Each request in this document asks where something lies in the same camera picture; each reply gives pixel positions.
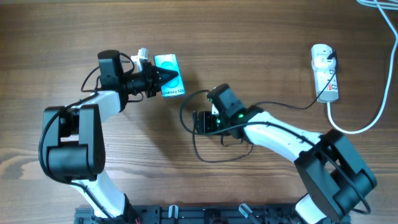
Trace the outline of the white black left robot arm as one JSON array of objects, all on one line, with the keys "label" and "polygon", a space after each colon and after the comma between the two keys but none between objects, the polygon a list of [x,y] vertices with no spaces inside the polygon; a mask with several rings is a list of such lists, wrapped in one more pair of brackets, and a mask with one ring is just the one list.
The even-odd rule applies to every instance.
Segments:
[{"label": "white black left robot arm", "polygon": [[75,223],[140,223],[142,216],[104,169],[102,124],[124,110],[129,96],[153,97],[178,72],[156,67],[141,48],[124,71],[118,50],[98,53],[100,75],[87,98],[44,110],[38,157],[44,174],[84,196],[88,208],[75,210]]}]

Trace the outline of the blue screen smartphone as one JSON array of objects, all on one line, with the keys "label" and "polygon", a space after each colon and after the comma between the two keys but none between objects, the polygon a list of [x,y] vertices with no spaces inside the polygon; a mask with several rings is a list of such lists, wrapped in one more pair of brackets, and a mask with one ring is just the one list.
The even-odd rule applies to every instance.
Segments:
[{"label": "blue screen smartphone", "polygon": [[157,67],[178,72],[178,76],[161,87],[164,98],[182,96],[185,94],[177,56],[175,54],[155,55],[154,62]]}]

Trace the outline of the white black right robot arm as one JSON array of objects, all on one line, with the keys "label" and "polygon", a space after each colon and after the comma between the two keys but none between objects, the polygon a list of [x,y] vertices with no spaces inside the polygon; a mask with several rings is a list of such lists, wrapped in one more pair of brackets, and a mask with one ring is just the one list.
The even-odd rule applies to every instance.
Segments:
[{"label": "white black right robot arm", "polygon": [[294,163],[307,190],[293,206],[297,219],[341,223],[350,212],[370,214],[365,197],[376,187],[376,177],[342,132],[306,131],[256,105],[246,107],[226,83],[204,92],[212,111],[193,114],[193,126],[184,128],[193,137],[231,136]]}]

